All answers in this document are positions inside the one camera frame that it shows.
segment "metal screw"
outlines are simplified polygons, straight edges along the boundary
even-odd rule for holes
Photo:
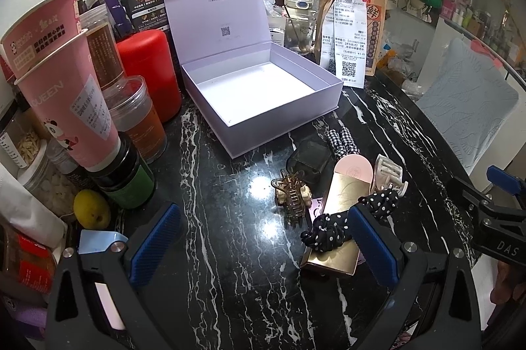
[[[112,252],[120,252],[121,250],[123,250],[125,247],[125,244],[124,242],[113,242],[109,249],[112,251]]]
[[[62,251],[62,256],[64,258],[71,258],[73,254],[75,253],[75,250],[72,247],[67,247]]]
[[[403,244],[403,248],[404,248],[407,252],[409,252],[409,253],[411,254],[411,253],[417,251],[418,246],[417,246],[417,244],[414,243],[414,242],[405,242],[405,243]]]
[[[455,258],[464,258],[464,251],[462,249],[455,248],[453,249],[453,255]]]

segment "black snack bag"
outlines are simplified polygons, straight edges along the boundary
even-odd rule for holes
[[[164,0],[120,0],[136,31],[163,30],[170,27]]]

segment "blue gripper pad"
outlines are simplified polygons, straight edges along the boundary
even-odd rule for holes
[[[141,287],[149,283],[166,250],[180,230],[181,209],[172,203],[130,259],[129,274],[133,287]]]
[[[347,218],[351,235],[374,278],[379,285],[393,290],[403,270],[400,241],[390,229],[382,227],[364,206],[353,206]]]
[[[512,196],[522,192],[520,181],[496,166],[488,167],[486,177],[488,178],[488,181],[493,182],[496,186],[502,188]]]

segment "panda logo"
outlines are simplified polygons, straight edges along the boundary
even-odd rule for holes
[[[64,136],[64,131],[59,128],[59,125],[54,120],[45,122],[44,125],[46,126],[47,130],[49,130],[49,133],[55,137],[62,147],[64,147],[67,151],[73,151],[73,147],[78,144],[77,136],[74,138],[66,138]]]

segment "red canister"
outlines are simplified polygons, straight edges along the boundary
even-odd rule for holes
[[[181,93],[165,33],[142,31],[117,43],[117,49],[126,73],[141,75],[146,80],[161,122],[174,117],[181,109]]]

